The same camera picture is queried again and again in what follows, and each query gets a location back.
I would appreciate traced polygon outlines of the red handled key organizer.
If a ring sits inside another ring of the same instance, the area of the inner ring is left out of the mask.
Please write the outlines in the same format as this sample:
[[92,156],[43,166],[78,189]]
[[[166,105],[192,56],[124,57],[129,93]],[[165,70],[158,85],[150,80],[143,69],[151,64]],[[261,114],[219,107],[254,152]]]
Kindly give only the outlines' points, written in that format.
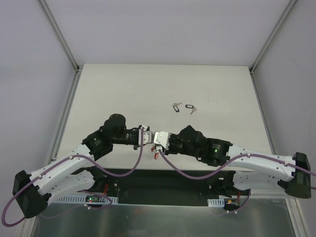
[[159,150],[160,150],[160,146],[153,144],[151,147],[151,153],[154,153],[154,159],[157,160],[159,158]]

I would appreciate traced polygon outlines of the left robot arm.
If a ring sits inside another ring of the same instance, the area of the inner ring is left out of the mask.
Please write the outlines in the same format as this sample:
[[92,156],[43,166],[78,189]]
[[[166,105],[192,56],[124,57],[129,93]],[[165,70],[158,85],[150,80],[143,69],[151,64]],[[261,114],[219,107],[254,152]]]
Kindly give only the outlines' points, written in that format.
[[105,181],[97,173],[88,172],[79,177],[73,173],[83,167],[95,166],[98,159],[112,152],[115,144],[131,145],[136,150],[153,142],[154,135],[148,126],[127,129],[125,123],[123,115],[113,114],[67,156],[31,173],[25,170],[18,172],[14,177],[12,194],[24,218],[39,215],[66,192],[101,191]]

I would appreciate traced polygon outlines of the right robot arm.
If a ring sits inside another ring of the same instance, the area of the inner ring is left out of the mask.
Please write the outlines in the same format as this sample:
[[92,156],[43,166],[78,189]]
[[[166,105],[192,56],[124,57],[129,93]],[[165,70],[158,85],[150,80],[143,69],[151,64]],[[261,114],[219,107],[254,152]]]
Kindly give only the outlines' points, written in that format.
[[312,172],[304,153],[292,156],[259,153],[229,141],[207,138],[190,125],[179,134],[158,132],[155,137],[157,152],[163,158],[177,154],[191,156],[216,167],[214,173],[225,167],[245,168],[246,172],[235,171],[232,178],[222,182],[222,189],[228,195],[238,190],[280,188],[295,198],[312,196]]

